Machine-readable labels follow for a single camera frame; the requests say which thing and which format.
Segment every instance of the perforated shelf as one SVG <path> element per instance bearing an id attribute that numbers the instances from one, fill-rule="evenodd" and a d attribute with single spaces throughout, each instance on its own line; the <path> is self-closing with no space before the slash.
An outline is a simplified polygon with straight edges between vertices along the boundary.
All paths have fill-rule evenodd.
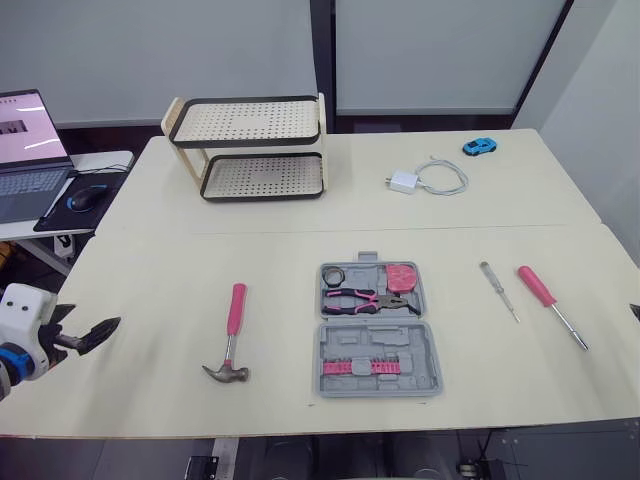
<path id="1" fill-rule="evenodd" d="M 322 157 L 292 153 L 214 158 L 200 193 L 212 201 L 275 200 L 316 197 L 322 190 Z"/>
<path id="2" fill-rule="evenodd" d="M 319 134 L 315 97 L 193 99 L 169 139 L 182 148 L 305 145 Z"/>

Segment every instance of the hammer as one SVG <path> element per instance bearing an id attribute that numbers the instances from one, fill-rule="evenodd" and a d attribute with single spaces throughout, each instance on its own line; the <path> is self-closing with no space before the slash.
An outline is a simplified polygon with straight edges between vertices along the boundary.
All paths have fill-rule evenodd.
<path id="1" fill-rule="evenodd" d="M 224 362 L 218 370 L 211 370 L 202 365 L 205 372 L 215 380 L 222 383 L 231 383 L 239 380 L 246 382 L 249 378 L 249 369 L 240 368 L 233 369 L 233 352 L 235 350 L 235 339 L 240 331 L 242 323 L 242 311 L 244 309 L 244 298 L 247 294 L 247 286 L 244 283 L 236 283 L 233 285 L 233 296 L 231 298 L 231 308 L 229 309 L 229 317 L 227 318 L 227 353 L 224 355 Z"/>

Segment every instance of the white desk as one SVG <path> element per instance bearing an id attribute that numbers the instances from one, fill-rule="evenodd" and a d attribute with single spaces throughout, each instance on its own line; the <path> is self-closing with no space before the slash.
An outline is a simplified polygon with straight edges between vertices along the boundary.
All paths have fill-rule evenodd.
<path id="1" fill-rule="evenodd" d="M 133 160 L 133 154 L 127 151 L 117 152 L 101 152 L 101 153 L 85 153 L 82 155 L 71 155 L 71 161 L 73 162 L 76 170 L 92 170 L 97 168 L 105 168 L 112 165 L 124 165 L 128 167 Z M 71 184 L 73 179 L 69 179 L 63 185 L 60 193 L 53 204 L 60 198 L 67 187 Z M 71 230 L 56 230 L 46 232 L 36 232 L 33 227 L 38 223 L 37 220 L 27 220 L 24 222 L 12 222 L 0 224 L 0 242 L 6 242 L 10 240 L 17 241 L 23 248 L 31 252 L 40 260 L 47 263 L 52 268 L 55 268 L 64 275 L 69 274 L 69 266 L 58 258 L 53 252 L 44 248 L 38 242 L 32 242 L 31 239 L 43 238 L 43 237 L 55 237 L 58 235 L 76 235 L 80 233 L 90 232 L 91 229 L 71 229 Z"/>
<path id="2" fill-rule="evenodd" d="M 417 263 L 444 392 L 406 399 L 323 399 L 312 388 L 317 269 L 358 250 Z M 478 268 L 488 260 L 514 322 Z M 590 350 L 515 275 L 528 264 Z M 236 364 L 246 384 L 219 384 L 231 284 L 249 286 Z M 111 235 L 89 242 L 60 295 L 81 334 L 122 315 L 114 336 L 71 355 L 0 405 L 2 434 L 197 437 L 417 430 L 640 416 L 640 323 L 629 310 L 638 269 L 603 225 Z M 43 408 L 42 399 L 54 408 Z"/>
<path id="3" fill-rule="evenodd" d="M 479 136 L 492 154 L 468 157 Z M 393 230 L 597 224 L 600 219 L 534 130 L 329 135 L 329 189 L 315 200 L 212 204 L 201 199 L 164 137 L 153 138 L 105 215 L 101 231 L 183 233 Z M 428 154 L 459 165 L 466 192 L 451 197 L 389 191 L 394 169 L 413 170 Z M 433 183 L 455 178 L 428 169 Z"/>

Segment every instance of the pink hammer handle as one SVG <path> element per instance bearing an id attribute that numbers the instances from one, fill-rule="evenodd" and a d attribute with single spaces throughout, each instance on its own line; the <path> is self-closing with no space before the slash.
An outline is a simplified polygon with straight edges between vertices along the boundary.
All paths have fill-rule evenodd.
<path id="1" fill-rule="evenodd" d="M 233 284 L 233 296 L 231 308 L 227 319 L 227 335 L 237 335 L 242 324 L 242 312 L 244 311 L 244 298 L 247 296 L 247 286 L 244 283 Z"/>
<path id="2" fill-rule="evenodd" d="M 529 290 L 531 290 L 533 294 L 538 297 L 538 300 L 542 302 L 542 305 L 548 307 L 556 303 L 556 299 L 553 298 L 551 292 L 549 292 L 544 283 L 542 283 L 542 280 L 538 278 L 538 276 L 533 270 L 531 270 L 531 268 L 523 265 L 518 269 L 518 275 L 520 276 L 522 281 L 526 283 L 527 287 L 529 287 Z"/>

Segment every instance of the pliers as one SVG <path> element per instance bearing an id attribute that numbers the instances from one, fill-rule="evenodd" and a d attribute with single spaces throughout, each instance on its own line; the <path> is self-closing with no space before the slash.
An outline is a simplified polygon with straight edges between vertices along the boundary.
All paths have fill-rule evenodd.
<path id="1" fill-rule="evenodd" d="M 367 300 L 367 303 L 355 307 L 334 307 L 325 305 L 322 312 L 330 315 L 357 315 L 358 313 L 377 313 L 381 308 L 407 307 L 410 312 L 420 315 L 420 310 L 409 305 L 406 298 L 395 295 L 378 295 L 374 290 L 356 290 L 355 288 L 337 288 L 326 290 L 325 297 L 355 297 Z"/>

